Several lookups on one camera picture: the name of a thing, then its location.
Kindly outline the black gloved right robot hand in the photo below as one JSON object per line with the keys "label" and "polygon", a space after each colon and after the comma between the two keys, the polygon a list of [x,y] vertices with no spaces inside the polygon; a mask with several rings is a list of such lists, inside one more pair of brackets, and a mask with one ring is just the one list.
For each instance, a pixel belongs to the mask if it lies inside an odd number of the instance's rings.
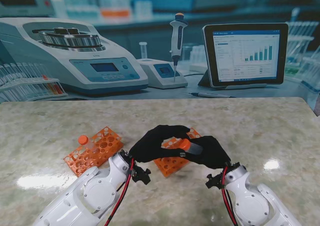
{"label": "black gloved right robot hand", "polygon": [[188,161],[205,165],[211,169],[225,168],[231,165],[231,159],[213,136],[203,136],[190,140],[191,146],[180,156]]}

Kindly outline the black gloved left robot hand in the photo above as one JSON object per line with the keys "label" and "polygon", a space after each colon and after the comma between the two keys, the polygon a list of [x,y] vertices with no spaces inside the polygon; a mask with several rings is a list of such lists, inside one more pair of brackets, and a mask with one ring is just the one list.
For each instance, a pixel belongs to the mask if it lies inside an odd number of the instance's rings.
{"label": "black gloved left robot hand", "polygon": [[164,140],[172,137],[189,139],[190,129],[182,125],[158,125],[149,130],[129,151],[129,155],[137,162],[150,162],[158,158],[180,157],[182,149],[162,148]]}

